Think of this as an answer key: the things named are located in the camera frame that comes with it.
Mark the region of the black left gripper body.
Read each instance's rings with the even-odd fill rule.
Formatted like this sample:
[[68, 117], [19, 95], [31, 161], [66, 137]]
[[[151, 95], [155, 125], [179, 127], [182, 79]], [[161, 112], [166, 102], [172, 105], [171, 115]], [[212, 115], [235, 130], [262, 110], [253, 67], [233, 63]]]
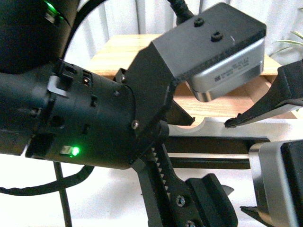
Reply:
[[167, 154], [166, 113], [180, 80], [154, 44], [138, 52], [125, 72], [134, 115], [131, 128], [136, 147], [130, 157], [137, 172], [151, 227], [235, 227], [231, 201], [214, 174], [181, 180]]

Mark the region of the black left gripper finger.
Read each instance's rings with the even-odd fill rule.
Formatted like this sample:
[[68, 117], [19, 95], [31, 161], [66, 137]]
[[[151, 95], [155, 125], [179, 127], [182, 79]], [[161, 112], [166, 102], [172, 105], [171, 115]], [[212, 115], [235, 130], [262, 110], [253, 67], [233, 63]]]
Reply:
[[229, 196], [232, 192], [234, 192], [234, 189], [230, 186], [227, 186], [227, 185], [221, 185], [224, 192], [226, 193], [227, 196]]
[[175, 100], [172, 101], [168, 111], [168, 124], [192, 125], [195, 118], [190, 116]]

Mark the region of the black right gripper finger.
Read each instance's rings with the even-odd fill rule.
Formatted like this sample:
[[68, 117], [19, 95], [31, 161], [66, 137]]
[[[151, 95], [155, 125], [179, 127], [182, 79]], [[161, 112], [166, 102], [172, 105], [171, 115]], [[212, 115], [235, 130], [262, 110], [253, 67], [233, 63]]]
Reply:
[[278, 68], [268, 92], [249, 110], [228, 119], [226, 128], [234, 128], [277, 116], [303, 105], [303, 64], [294, 62]]
[[265, 222], [258, 213], [258, 208], [256, 206], [240, 206], [242, 212], [247, 214], [248, 216], [252, 217], [256, 221], [262, 223], [267, 227], [272, 227], [269, 223]]

